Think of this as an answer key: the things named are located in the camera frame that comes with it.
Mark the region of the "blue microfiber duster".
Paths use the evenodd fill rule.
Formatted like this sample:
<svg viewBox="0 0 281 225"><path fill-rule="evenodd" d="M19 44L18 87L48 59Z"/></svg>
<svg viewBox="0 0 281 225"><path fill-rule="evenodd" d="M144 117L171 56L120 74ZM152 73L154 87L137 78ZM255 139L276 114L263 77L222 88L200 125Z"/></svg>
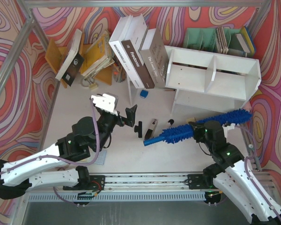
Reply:
<svg viewBox="0 0 281 225"><path fill-rule="evenodd" d="M245 109L237 109L224 114L208 117L197 122L189 122L188 124L180 125L178 127L164 129L159 136L144 140L143 144L144 146L152 145L158 142L175 144L193 137L204 137L207 131L207 128L205 128L205 123L207 122L215 121L221 126L231 124L237 125L248 122L251 117L252 114L249 111Z"/></svg>

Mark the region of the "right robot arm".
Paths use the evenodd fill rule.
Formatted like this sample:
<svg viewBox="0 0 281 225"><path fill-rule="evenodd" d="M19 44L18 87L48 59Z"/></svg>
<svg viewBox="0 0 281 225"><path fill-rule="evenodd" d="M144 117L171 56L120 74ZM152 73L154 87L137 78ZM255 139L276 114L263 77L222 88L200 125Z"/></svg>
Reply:
<svg viewBox="0 0 281 225"><path fill-rule="evenodd" d="M205 144L215 162L203 170L205 182L222 191L251 225L281 225L281 206L249 168L249 157L226 140L235 124L221 125L215 120L189 124L194 140Z"/></svg>

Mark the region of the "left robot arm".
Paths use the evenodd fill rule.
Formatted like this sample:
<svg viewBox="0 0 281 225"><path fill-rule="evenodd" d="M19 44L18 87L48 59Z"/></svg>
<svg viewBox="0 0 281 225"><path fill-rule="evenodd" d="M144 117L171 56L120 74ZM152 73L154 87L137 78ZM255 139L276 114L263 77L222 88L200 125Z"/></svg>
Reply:
<svg viewBox="0 0 281 225"><path fill-rule="evenodd" d="M83 117L72 125L71 133L43 151L14 162L0 159L0 198L14 199L37 188L60 186L64 190L102 190L82 160L104 148L115 126L133 127L137 105L125 109L126 117L96 109L99 119Z"/></svg>

